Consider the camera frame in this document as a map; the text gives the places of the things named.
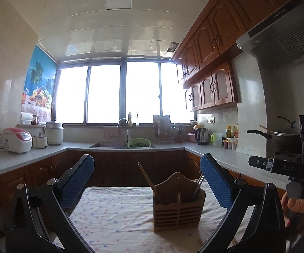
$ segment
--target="blue gripper pad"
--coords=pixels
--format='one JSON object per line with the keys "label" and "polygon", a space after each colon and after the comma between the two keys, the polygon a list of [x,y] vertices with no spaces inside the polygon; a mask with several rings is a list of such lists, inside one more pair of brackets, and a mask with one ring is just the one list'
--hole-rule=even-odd
{"label": "blue gripper pad", "polygon": [[201,157],[200,169],[220,206],[229,210],[239,192],[234,177],[209,153]]}
{"label": "blue gripper pad", "polygon": [[67,169],[58,179],[55,196],[64,210],[73,205],[94,169],[94,160],[84,154],[73,168]]}

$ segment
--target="pan handle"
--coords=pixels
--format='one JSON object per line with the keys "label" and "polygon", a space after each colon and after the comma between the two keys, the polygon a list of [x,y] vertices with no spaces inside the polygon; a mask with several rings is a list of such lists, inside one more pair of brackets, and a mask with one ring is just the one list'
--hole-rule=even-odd
{"label": "pan handle", "polygon": [[261,136],[263,136],[266,139],[271,139],[271,135],[270,134],[266,134],[262,131],[259,130],[247,130],[247,133],[255,133],[255,134],[259,134]]}
{"label": "pan handle", "polygon": [[295,123],[296,121],[291,122],[291,121],[289,121],[287,118],[285,118],[285,117],[283,117],[283,116],[277,116],[277,118],[281,118],[281,119],[284,119],[284,120],[288,121],[289,124],[290,124],[290,128],[294,128],[293,125],[294,125],[294,123]]}

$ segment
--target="window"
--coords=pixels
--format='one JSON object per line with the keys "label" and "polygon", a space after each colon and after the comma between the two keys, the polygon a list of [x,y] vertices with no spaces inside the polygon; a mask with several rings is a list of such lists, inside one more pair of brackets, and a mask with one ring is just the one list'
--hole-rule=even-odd
{"label": "window", "polygon": [[126,112],[132,122],[153,123],[153,114],[160,114],[158,63],[128,62],[126,68]]}
{"label": "window", "polygon": [[175,64],[161,63],[161,90],[163,115],[169,115],[172,123],[187,123],[194,119],[194,113],[186,110],[186,90],[178,83]]}
{"label": "window", "polygon": [[117,123],[120,65],[93,66],[90,72],[88,123]]}
{"label": "window", "polygon": [[170,115],[188,123],[185,90],[172,63],[127,62],[60,71],[55,86],[56,120],[75,124],[117,124],[131,112],[132,122],[153,123],[153,115]]}

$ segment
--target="metal screw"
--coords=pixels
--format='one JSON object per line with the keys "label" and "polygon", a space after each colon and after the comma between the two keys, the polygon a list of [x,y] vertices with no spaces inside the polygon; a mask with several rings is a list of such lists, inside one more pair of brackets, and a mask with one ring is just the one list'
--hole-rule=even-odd
{"label": "metal screw", "polygon": [[271,189],[276,189],[276,185],[274,185],[272,182],[268,182],[268,187]]}
{"label": "metal screw", "polygon": [[18,186],[16,187],[18,190],[21,190],[25,187],[25,184],[24,183],[20,183],[18,184]]}
{"label": "metal screw", "polygon": [[54,185],[56,183],[56,179],[49,179],[48,181],[47,181],[47,185],[49,185],[49,186],[52,186],[52,185]]}
{"label": "metal screw", "polygon": [[245,186],[246,185],[246,181],[244,179],[237,179],[236,180],[236,183],[239,185],[239,186]]}

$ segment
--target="human hand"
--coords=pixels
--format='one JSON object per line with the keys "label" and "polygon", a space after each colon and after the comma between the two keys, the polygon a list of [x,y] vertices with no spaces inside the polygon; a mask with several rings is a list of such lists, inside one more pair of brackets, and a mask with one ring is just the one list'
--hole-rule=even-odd
{"label": "human hand", "polygon": [[[285,222],[286,228],[290,225],[290,219],[286,215],[288,212],[288,209],[290,209],[292,212],[304,214],[304,200],[295,199],[295,198],[288,199],[287,193],[285,193],[283,195],[282,200],[281,200],[281,205],[283,208],[284,222]],[[304,232],[304,226],[301,227],[301,229],[300,229],[300,233],[303,234],[303,232]]]}

